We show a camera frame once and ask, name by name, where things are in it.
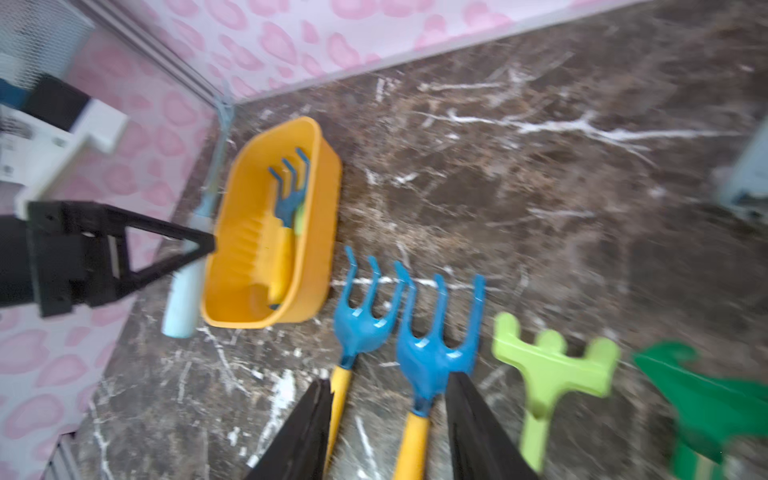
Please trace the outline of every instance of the metal frame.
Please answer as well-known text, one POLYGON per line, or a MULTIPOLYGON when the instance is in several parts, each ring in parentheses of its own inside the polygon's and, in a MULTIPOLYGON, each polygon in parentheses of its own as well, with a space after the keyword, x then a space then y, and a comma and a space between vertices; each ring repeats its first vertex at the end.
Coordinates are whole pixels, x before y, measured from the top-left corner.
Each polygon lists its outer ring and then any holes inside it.
POLYGON ((71 441, 71 433, 64 434, 59 438, 53 456, 45 467, 43 480, 82 480, 78 463, 72 455, 71 441))
POLYGON ((135 51, 147 57, 202 101, 215 106, 218 89, 157 40, 115 0, 69 0, 69 2, 96 24, 106 28, 135 51))

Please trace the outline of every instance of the pink patterned wall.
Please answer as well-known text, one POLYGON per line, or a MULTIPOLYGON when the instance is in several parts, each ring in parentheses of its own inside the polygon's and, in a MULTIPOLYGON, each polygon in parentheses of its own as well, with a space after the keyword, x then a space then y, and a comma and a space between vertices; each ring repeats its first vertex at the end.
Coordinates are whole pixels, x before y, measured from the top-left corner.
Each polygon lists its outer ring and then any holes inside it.
MULTIPOLYGON (((131 122, 114 155, 84 152, 55 197, 168 219, 212 109, 103 31, 76 57, 68 81, 131 122)), ((131 232, 132 267, 149 264, 159 242, 131 232)), ((0 310, 0 480, 37 480, 58 436, 77 429, 133 302, 46 320, 34 305, 0 310)))
POLYGON ((639 0, 118 0, 238 98, 391 65, 639 0))

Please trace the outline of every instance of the rake tine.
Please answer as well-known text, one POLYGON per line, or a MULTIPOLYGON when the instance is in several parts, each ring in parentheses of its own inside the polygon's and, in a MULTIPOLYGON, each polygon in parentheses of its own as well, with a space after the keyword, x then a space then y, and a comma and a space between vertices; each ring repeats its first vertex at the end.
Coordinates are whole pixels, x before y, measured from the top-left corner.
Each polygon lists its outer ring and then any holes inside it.
POLYGON ((472 303, 472 311, 469 313, 469 326, 464 343, 457 349, 465 355, 472 356, 480 344, 480 326, 482 325, 482 310, 485 305, 485 277, 475 275, 475 301, 472 303))
MULTIPOLYGON (((400 274, 400 270, 405 270, 405 269, 406 268, 402 265, 402 263, 398 261, 395 262, 395 271, 398 273, 398 276, 400 274)), ((387 312, 387 314, 384 315, 382 319, 378 321, 376 326, 382 326, 386 322, 393 322, 395 320, 400 307, 400 299, 402 298, 402 292, 405 289, 406 289, 405 280, 403 280, 402 278, 398 278, 397 287, 395 287, 395 294, 392 296, 392 301, 390 302, 392 306, 389 308, 389 312, 387 312)))
POLYGON ((437 283, 437 308, 435 317, 432 320, 432 329, 429 330, 427 338, 433 342, 442 341, 442 329, 445 326, 445 311, 448 309, 448 289, 445 288, 445 280, 439 273, 435 274, 435 283, 437 283))
POLYGON ((304 150, 301 148, 296 147, 296 153, 301 157, 301 161, 304 162, 304 185, 302 189, 306 190, 306 186, 310 182, 310 159, 306 157, 304 150))
POLYGON ((411 333, 411 319, 413 318, 413 307, 416 305, 416 285, 411 280, 408 270, 400 262, 395 262, 395 268, 399 279, 408 285, 406 307, 402 311, 402 320, 400 320, 400 339, 415 339, 411 333))
POLYGON ((283 159, 283 165, 285 165, 288 171, 290 172, 290 191, 291 193, 293 193, 296 191, 296 182, 297 182, 296 169, 293 168, 293 165, 291 165, 290 162, 285 158, 283 159))
POLYGON ((344 250, 346 251, 346 258, 349 260, 349 272, 346 274, 346 285, 341 293, 339 305, 349 307, 349 294, 352 292, 352 284, 355 282, 355 275, 357 275, 357 260, 355 260, 355 254, 352 252, 352 247, 346 245, 344 250))
MULTIPOLYGON (((601 337, 594 339, 587 345, 587 351, 584 353, 584 358, 595 362, 604 368, 609 368, 615 358, 615 343, 611 345, 609 339, 601 337)), ((766 388, 763 395, 768 398, 768 388, 766 388)))
POLYGON ((379 262, 376 261, 376 258, 373 255, 368 255, 368 263, 370 263, 371 270, 373 270, 373 276, 371 277, 371 286, 368 287, 368 291, 366 292, 366 298, 362 301, 362 305, 360 305, 359 311, 361 312, 371 311, 373 300, 376 298, 376 289, 379 286, 379 278, 382 276, 382 271, 379 268, 379 262))
POLYGON ((498 344, 514 343, 520 340, 520 322, 511 313, 501 312, 496 315, 493 323, 493 354, 498 358, 500 354, 495 350, 498 344))
POLYGON ((565 355, 566 350, 568 350, 565 338, 555 330, 544 330, 537 333, 534 345, 547 352, 560 353, 562 355, 565 355))
POLYGON ((277 200, 282 200, 283 199, 283 178, 272 167, 270 167, 270 173, 277 180, 277 200))

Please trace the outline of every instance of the lime green rake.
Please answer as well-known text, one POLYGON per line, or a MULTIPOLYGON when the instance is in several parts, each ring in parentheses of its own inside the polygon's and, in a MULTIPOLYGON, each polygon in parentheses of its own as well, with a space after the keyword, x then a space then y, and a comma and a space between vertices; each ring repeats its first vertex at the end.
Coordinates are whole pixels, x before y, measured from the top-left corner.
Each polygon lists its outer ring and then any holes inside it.
POLYGON ((554 330, 540 332, 531 345, 520 340, 520 323, 511 313, 499 313, 495 324, 493 355, 520 370, 528 393, 520 453, 541 473, 554 406, 572 390, 607 396, 621 352, 601 337, 589 343, 584 357, 573 358, 565 355, 565 339, 554 330))

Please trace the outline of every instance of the yellow handle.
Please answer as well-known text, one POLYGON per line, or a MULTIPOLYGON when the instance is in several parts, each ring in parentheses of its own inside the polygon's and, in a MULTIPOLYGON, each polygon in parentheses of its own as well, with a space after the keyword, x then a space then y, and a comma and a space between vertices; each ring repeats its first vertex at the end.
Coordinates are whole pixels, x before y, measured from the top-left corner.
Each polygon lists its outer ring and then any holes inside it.
POLYGON ((288 227, 281 227, 277 232, 274 262, 270 288, 266 292, 270 305, 282 303, 290 286, 293 273, 293 230, 288 227))
POLYGON ((349 380, 352 378, 352 370, 347 370, 342 366, 336 366, 331 376, 331 393, 333 393, 333 404, 331 406, 331 428, 328 433, 328 453, 326 453, 326 468, 331 465, 331 455, 333 454, 333 445, 336 443, 336 434, 339 432, 339 423, 341 415, 344 413, 344 402, 346 401, 346 391, 349 389, 349 380))
POLYGON ((392 480, 422 480, 427 458, 429 419, 413 412, 408 414, 406 430, 402 433, 400 453, 392 480))

